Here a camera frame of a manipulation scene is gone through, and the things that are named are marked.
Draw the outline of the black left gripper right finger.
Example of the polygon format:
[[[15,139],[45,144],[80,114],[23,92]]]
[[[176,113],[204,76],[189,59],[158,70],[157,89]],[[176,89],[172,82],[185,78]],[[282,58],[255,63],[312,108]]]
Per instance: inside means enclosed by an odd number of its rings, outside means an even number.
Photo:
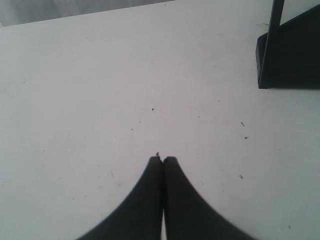
[[[163,161],[164,219],[168,240],[252,240],[216,212],[195,190],[176,157]]]

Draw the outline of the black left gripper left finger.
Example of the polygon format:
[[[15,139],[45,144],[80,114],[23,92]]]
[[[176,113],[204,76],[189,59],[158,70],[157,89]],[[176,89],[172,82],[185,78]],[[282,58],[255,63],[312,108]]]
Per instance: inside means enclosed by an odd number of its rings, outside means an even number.
[[[80,240],[160,240],[163,219],[163,162],[152,156],[123,202]]]

